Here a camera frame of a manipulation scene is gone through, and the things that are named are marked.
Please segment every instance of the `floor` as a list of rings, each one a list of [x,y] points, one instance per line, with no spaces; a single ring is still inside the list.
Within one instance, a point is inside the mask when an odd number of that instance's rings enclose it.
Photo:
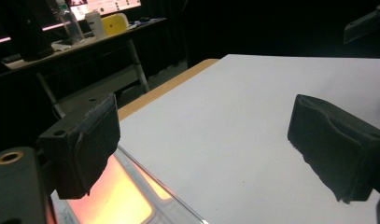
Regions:
[[[148,78],[148,85],[149,89],[152,91],[153,89],[160,86],[162,83],[170,80],[172,77],[175,77],[182,72],[186,71],[188,69],[187,67],[187,61],[182,60],[178,62],[178,64],[173,64],[168,66],[166,69],[161,70],[158,74],[151,76]],[[123,91],[120,94],[120,97],[118,98],[118,108],[121,108],[127,104],[129,104],[131,101],[137,99],[138,97],[142,96],[144,93],[142,91],[142,88],[140,85],[133,86],[125,91]]]

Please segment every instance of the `wooden table edge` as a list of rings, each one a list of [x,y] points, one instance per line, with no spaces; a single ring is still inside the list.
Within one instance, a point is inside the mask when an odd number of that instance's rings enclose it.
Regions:
[[[173,77],[169,81],[161,84],[161,86],[155,88],[154,90],[142,95],[141,97],[137,98],[136,100],[130,102],[129,104],[123,106],[118,110],[119,119],[123,120],[130,115],[132,115],[134,112],[142,108],[143,106],[151,103],[155,99],[159,98],[160,96],[164,95],[168,91],[174,89],[181,83],[187,81],[188,79],[198,75],[200,72],[205,70],[207,67],[212,65],[213,63],[216,63],[218,59],[206,59],[187,71],[181,73],[180,75]]]

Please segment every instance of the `white tabletop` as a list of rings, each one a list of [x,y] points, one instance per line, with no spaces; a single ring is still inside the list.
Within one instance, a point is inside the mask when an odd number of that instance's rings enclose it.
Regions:
[[[210,223],[376,223],[338,203],[287,139],[294,99],[380,129],[380,60],[228,55],[120,122],[120,145]]]

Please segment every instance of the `clear bottle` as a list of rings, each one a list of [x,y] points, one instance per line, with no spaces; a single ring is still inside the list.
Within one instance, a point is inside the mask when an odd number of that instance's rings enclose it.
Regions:
[[[72,44],[80,43],[84,40],[78,21],[74,13],[69,9],[64,0],[56,0],[59,6],[59,17],[64,25],[65,31],[69,35]]]

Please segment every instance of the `display screen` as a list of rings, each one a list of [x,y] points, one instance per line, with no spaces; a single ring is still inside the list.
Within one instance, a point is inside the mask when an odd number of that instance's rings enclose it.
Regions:
[[[58,16],[59,7],[55,0],[24,1],[35,14],[44,31],[62,26]],[[65,0],[65,2],[70,6],[78,21],[84,20],[85,14],[93,10],[105,15],[141,6],[140,0]],[[8,40],[7,32],[0,23],[0,43]]]

